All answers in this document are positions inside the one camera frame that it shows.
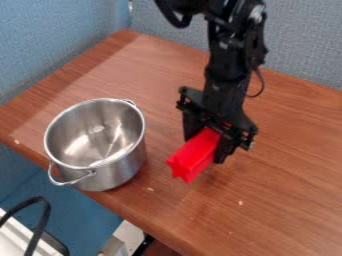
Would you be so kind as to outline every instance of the wooden table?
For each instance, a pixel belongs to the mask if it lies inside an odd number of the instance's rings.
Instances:
[[[147,119],[149,162],[123,187],[86,194],[185,255],[341,256],[341,91],[264,70],[268,91],[246,103],[256,149],[190,185],[171,178],[178,87],[202,88],[208,58],[133,31],[113,35],[0,108],[2,142],[47,169],[43,135],[58,113],[87,99],[130,98]]]

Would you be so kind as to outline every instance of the pot rim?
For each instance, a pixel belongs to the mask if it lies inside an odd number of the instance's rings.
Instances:
[[[79,108],[81,106],[86,105],[86,104],[90,104],[91,102],[98,102],[98,101],[105,101],[105,102],[121,102],[123,104],[126,104],[127,106],[130,106],[131,108],[134,108],[134,110],[137,111],[137,113],[139,114],[141,116],[141,119],[142,119],[142,132],[141,132],[141,136],[135,142],[135,145],[130,148],[130,150],[121,156],[121,158],[113,160],[113,161],[109,161],[109,162],[105,162],[105,163],[99,163],[98,165],[95,166],[77,166],[77,165],[70,165],[70,164],[66,164],[63,163],[55,156],[54,154],[51,153],[50,151],[50,148],[49,148],[49,136],[50,136],[50,132],[51,132],[51,129],[54,127],[54,125],[57,124],[57,122],[59,121],[59,119],[62,118],[62,116],[75,110],[77,108]],[[65,111],[62,111],[59,113],[59,115],[54,118],[54,120],[51,121],[49,127],[47,127],[47,130],[46,130],[46,134],[45,134],[45,149],[46,149],[46,152],[49,154],[49,157],[50,157],[50,160],[54,161],[58,165],[62,165],[63,167],[67,167],[70,169],[75,169],[75,170],[90,170],[90,169],[97,169],[97,168],[101,168],[101,167],[105,167],[105,166],[109,166],[110,164],[113,163],[117,163],[118,161],[121,161],[123,158],[126,158],[131,153],[133,151],[137,149],[137,147],[141,145],[142,141],[143,141],[143,138],[145,138],[145,133],[146,133],[146,120],[145,120],[145,115],[141,111],[141,109],[137,107],[137,105],[134,104],[134,102],[131,100],[127,100],[127,99],[115,99],[115,98],[98,98],[98,99],[91,99],[91,100],[86,100],[83,102],[79,102],[78,104],[73,105],[71,107],[69,107]]]

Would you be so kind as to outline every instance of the stainless steel pot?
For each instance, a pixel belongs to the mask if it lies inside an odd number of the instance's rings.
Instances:
[[[130,100],[95,99],[70,107],[45,136],[53,184],[105,191],[127,182],[146,160],[145,130],[143,114]],[[53,177],[55,164],[66,182]]]

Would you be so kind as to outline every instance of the red object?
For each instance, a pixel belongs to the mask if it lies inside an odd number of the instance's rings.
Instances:
[[[190,183],[214,161],[220,133],[205,128],[166,160],[173,168],[173,177]]]

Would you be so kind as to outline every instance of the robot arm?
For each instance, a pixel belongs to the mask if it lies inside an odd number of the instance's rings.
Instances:
[[[210,127],[221,134],[216,163],[224,163],[236,149],[253,147],[258,127],[244,111],[252,73],[265,82],[260,65],[268,48],[264,41],[266,5],[262,0],[155,0],[166,19],[186,28],[196,14],[209,23],[210,62],[204,91],[182,87],[178,108],[184,112],[185,139]]]

